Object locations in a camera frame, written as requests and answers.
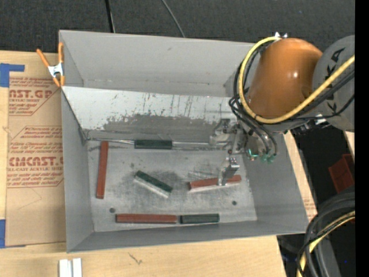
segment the blue tape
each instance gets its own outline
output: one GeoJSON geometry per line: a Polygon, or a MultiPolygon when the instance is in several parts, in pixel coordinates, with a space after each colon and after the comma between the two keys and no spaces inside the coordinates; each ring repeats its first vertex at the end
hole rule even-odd
{"type": "Polygon", "coordinates": [[[9,72],[24,72],[24,65],[0,63],[0,87],[9,87],[9,72]]]}
{"type": "Polygon", "coordinates": [[[5,220],[0,220],[0,248],[5,248],[5,220]]]}

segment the wooden table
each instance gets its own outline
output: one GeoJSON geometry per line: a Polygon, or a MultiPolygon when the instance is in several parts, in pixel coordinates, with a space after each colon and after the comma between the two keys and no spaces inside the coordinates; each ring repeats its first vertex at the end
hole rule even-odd
{"type": "MultiPolygon", "coordinates": [[[[42,65],[36,53],[0,51],[0,62],[42,65]]],[[[7,141],[8,91],[0,95],[0,144],[7,141]]],[[[308,218],[316,214],[295,139],[285,136],[308,218]]],[[[0,219],[5,217],[6,147],[0,153],[0,219]]],[[[0,250],[1,276],[57,276],[58,260],[82,258],[84,277],[90,276],[286,276],[277,237],[253,237],[193,244],[66,253],[65,243],[27,245],[0,250]]]]}

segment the dark green block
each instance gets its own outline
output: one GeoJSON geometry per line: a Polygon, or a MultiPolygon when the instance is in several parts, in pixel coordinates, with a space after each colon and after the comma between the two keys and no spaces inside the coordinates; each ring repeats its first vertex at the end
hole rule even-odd
{"type": "Polygon", "coordinates": [[[171,186],[168,186],[167,184],[159,181],[158,179],[152,177],[151,175],[148,175],[146,173],[143,173],[142,171],[136,172],[136,177],[142,179],[146,183],[152,185],[153,187],[157,187],[161,189],[164,192],[171,193],[173,188],[171,186]]]}
{"type": "Polygon", "coordinates": [[[219,214],[181,215],[179,220],[181,224],[218,223],[219,214]]]}
{"type": "Polygon", "coordinates": [[[170,150],[172,148],[172,141],[164,140],[135,140],[135,149],[164,149],[170,150]]]}

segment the red stick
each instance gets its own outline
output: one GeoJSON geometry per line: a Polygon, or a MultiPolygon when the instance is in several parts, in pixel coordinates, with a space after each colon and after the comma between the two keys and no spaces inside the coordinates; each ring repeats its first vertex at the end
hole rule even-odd
{"type": "Polygon", "coordinates": [[[136,223],[136,224],[175,224],[176,215],[150,215],[150,214],[116,214],[117,223],[136,223]]]}
{"type": "Polygon", "coordinates": [[[104,199],[106,167],[108,163],[109,142],[102,141],[100,149],[99,174],[97,176],[96,198],[104,199]]]}
{"type": "MultiPolygon", "coordinates": [[[[241,176],[237,174],[231,177],[227,181],[227,184],[236,184],[236,183],[239,183],[240,181],[241,181],[241,176]]],[[[218,184],[217,178],[201,179],[199,181],[190,182],[190,190],[197,189],[197,188],[216,186],[217,184],[218,184]]]]}

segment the black floor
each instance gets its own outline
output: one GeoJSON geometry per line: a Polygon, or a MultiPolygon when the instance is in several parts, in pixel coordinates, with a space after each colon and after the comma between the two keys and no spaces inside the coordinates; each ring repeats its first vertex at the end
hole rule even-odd
{"type": "MultiPolygon", "coordinates": [[[[276,31],[305,39],[322,51],[355,33],[355,0],[166,0],[186,37],[257,42],[276,31]]],[[[110,0],[116,32],[181,34],[161,0],[110,0]]],[[[109,32],[104,0],[0,0],[0,49],[56,52],[59,29],[109,32]]],[[[320,203],[335,194],[327,168],[348,147],[333,127],[296,137],[320,203]]],[[[353,276],[355,233],[336,241],[342,275],[353,276]]],[[[288,240],[298,246],[298,236],[288,240]]],[[[289,276],[293,252],[282,248],[289,276]]]]}

